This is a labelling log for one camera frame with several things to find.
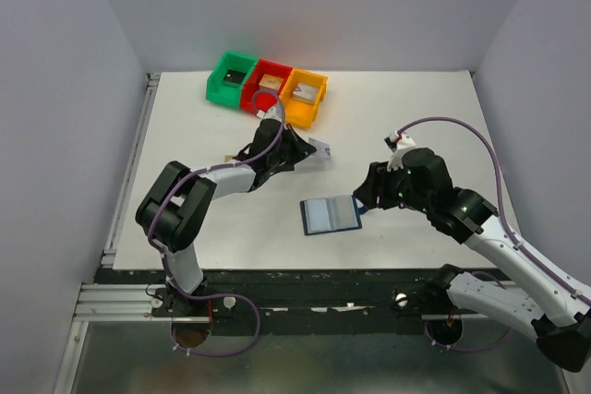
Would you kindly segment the white silver card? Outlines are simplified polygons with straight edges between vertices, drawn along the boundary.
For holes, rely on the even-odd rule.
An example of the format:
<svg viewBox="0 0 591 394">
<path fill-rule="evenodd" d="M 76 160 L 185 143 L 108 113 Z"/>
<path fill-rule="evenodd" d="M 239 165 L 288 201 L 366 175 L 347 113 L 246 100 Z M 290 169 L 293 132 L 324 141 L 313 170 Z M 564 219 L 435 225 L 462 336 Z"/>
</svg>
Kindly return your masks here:
<svg viewBox="0 0 591 394">
<path fill-rule="evenodd" d="M 313 137 L 308 139 L 308 143 L 315 148 L 314 156 L 323 160 L 330 160 L 332 158 L 331 147 L 329 144 L 317 140 Z"/>
</svg>

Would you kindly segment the blue card holder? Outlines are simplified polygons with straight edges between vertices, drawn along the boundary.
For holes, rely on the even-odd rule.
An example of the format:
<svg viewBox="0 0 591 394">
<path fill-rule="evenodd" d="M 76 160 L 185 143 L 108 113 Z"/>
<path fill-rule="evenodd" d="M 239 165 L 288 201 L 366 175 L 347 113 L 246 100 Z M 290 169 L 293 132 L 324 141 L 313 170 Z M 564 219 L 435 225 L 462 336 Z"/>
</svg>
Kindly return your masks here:
<svg viewBox="0 0 591 394">
<path fill-rule="evenodd" d="M 352 195 L 306 199 L 299 207 L 306 236 L 359 230 L 368 212 Z"/>
</svg>

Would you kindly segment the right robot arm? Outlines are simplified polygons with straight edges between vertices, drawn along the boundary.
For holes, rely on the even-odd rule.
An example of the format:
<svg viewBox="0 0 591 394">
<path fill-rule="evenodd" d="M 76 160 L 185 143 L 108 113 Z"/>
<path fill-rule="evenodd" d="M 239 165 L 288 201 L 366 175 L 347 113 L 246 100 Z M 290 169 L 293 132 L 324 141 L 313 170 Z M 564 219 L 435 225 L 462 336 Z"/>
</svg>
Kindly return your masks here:
<svg viewBox="0 0 591 394">
<path fill-rule="evenodd" d="M 590 358 L 590 288 L 503 224 L 477 192 L 453 185 L 431 149 L 407 151 L 398 162 L 373 162 L 354 196 L 368 209 L 411 209 L 433 228 L 493 263 L 523 294 L 481 281 L 454 266 L 425 290 L 438 313 L 452 306 L 478 312 L 520 332 L 558 367 L 580 372 Z"/>
</svg>

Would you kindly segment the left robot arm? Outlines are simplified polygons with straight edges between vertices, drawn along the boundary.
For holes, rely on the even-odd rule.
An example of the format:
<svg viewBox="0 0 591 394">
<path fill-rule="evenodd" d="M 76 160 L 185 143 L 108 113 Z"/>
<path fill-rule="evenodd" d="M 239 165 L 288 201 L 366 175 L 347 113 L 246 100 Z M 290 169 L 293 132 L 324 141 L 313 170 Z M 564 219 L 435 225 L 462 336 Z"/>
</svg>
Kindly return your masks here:
<svg viewBox="0 0 591 394">
<path fill-rule="evenodd" d="M 135 222 L 158 251 L 166 280 L 175 288 L 173 304 L 182 314 L 193 316 L 204 306 L 199 288 L 204 273 L 194 242 L 212 201 L 255 191 L 316 152 L 290 125 L 265 118 L 252 141 L 228 162 L 196 171 L 179 161 L 164 166 L 139 204 Z"/>
</svg>

